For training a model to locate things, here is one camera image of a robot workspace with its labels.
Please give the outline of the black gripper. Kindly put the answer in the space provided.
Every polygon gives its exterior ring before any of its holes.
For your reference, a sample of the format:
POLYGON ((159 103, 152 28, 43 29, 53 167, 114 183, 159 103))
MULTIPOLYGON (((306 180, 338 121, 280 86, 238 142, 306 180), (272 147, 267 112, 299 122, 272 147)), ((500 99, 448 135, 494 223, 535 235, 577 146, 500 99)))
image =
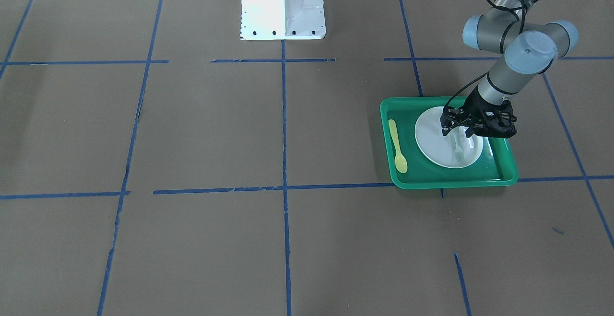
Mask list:
POLYGON ((448 136, 455 128, 465 126, 465 137, 509 139, 516 135, 517 117, 509 100, 494 105, 482 98, 474 89, 462 108, 444 106, 440 117, 441 133, 448 136))

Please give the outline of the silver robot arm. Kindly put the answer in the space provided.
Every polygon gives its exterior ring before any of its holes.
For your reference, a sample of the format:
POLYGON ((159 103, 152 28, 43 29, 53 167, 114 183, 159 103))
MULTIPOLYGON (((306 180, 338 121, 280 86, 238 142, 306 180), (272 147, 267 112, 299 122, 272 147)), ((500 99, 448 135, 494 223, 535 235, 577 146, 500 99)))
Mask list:
POLYGON ((535 76, 570 53, 579 40, 577 28, 568 21, 527 23, 528 11, 539 0, 486 1, 489 11, 468 19, 462 38, 468 47, 497 52, 500 58, 472 82, 474 89, 462 106, 445 104, 439 118, 443 136, 463 127, 466 137, 513 137, 517 117, 511 100, 535 76))

